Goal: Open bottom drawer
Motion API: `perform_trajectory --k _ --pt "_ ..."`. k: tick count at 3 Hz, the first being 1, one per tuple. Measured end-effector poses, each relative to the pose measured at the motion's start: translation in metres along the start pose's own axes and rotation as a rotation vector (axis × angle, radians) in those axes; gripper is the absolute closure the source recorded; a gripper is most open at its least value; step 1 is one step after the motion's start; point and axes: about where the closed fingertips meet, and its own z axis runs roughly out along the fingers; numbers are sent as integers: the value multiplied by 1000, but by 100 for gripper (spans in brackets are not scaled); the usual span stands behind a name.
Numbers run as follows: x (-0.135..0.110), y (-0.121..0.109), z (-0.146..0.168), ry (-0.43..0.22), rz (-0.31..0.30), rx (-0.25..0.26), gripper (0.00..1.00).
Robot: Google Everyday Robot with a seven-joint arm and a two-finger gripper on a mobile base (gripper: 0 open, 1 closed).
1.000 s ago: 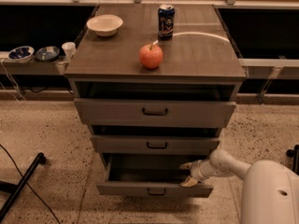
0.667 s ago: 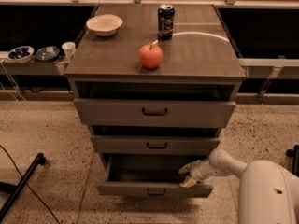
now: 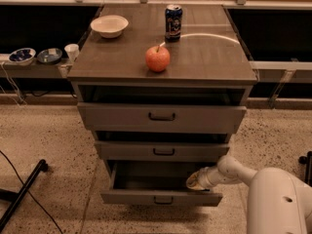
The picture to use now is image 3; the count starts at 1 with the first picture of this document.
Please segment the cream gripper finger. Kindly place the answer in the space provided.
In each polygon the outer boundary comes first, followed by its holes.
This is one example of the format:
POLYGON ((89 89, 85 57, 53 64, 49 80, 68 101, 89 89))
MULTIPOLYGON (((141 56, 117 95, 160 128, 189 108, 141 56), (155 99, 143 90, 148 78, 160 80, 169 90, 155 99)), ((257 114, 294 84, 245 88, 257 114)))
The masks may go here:
POLYGON ((193 173, 187 180, 186 180, 186 187, 192 190, 202 191, 204 187, 199 184, 198 182, 198 173, 193 173))

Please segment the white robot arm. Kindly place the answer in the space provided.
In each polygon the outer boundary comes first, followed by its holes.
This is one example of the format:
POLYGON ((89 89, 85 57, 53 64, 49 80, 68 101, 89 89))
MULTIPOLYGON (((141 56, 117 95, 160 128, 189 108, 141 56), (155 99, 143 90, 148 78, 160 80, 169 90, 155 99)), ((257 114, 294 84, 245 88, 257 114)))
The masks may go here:
POLYGON ((312 187, 284 170, 256 171, 224 155, 215 166, 193 173, 186 186, 205 190, 240 182, 249 188, 247 234, 312 233, 312 187))

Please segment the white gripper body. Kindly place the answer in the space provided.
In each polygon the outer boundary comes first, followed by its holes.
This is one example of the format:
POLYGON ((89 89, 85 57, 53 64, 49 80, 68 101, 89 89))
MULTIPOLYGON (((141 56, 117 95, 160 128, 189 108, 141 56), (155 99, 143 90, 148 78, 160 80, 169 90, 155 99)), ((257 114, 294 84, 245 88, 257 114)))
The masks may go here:
POLYGON ((196 188, 197 189, 210 189, 221 184, 223 175, 217 167, 202 168, 196 175, 196 188))

